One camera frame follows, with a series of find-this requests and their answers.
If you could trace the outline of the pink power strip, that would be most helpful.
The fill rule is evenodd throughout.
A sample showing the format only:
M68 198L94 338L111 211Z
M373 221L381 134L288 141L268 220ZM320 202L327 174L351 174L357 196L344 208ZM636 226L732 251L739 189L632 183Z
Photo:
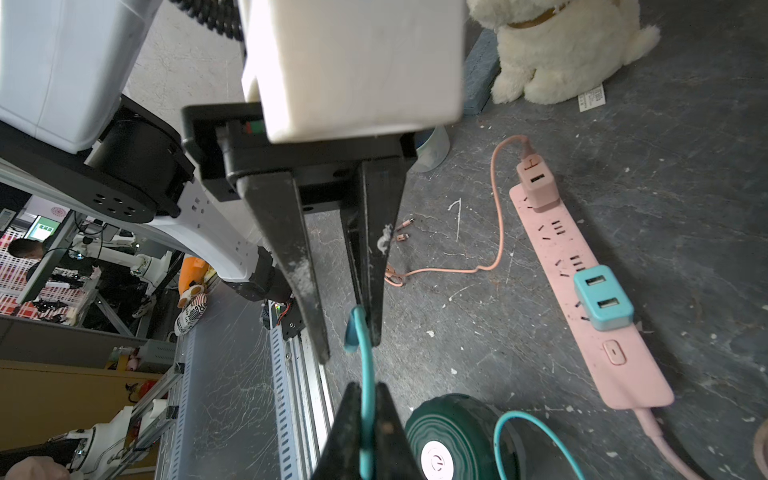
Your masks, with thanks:
M558 200L534 207L521 185L510 198L603 402L629 410L667 462L698 479L671 448L652 410L673 391L633 322L634 306L613 271L598 262L570 212Z

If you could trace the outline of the pink USB charger adapter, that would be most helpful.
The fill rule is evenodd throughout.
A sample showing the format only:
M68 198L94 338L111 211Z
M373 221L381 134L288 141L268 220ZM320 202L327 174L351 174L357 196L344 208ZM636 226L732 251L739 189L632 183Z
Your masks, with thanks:
M517 174L524 197L534 210L546 210L560 201L552 171L540 155L524 157L517 165Z

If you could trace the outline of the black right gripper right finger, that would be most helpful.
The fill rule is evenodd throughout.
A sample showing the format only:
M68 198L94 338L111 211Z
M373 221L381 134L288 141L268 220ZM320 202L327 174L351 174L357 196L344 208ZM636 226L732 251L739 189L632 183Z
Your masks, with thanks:
M374 470L376 480L423 479L414 458L389 388L376 385L374 419Z

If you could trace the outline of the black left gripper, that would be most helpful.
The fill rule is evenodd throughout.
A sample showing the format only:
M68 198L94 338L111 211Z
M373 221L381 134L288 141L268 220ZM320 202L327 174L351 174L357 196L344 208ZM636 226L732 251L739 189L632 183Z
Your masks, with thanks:
M321 364L330 347L302 205L307 213L341 208L355 297L379 346L385 272L408 168L417 160L415 135L274 144L260 103L190 105L181 118L183 146L203 186L220 202L242 198L272 247Z

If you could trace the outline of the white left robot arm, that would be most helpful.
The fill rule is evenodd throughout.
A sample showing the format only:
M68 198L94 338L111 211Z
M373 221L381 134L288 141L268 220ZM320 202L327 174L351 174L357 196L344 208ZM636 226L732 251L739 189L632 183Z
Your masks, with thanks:
M1 157L103 217L147 224L242 297L294 300L330 356L304 218L337 211L356 300L381 341L410 133L271 142L257 103L188 106L176 130L123 92L156 1L1 5Z

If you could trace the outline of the teal USB charger adapter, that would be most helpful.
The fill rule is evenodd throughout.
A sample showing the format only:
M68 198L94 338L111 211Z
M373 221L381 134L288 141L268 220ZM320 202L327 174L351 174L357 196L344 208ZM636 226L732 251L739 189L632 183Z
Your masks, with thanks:
M595 330L607 332L633 324L634 306L608 266L577 271L574 287Z

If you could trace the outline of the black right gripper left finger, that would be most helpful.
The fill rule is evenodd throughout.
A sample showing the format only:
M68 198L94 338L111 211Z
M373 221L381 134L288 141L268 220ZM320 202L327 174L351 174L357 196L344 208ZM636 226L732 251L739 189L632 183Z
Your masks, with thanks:
M332 429L312 473L312 480L361 479L362 389L350 382L344 391Z

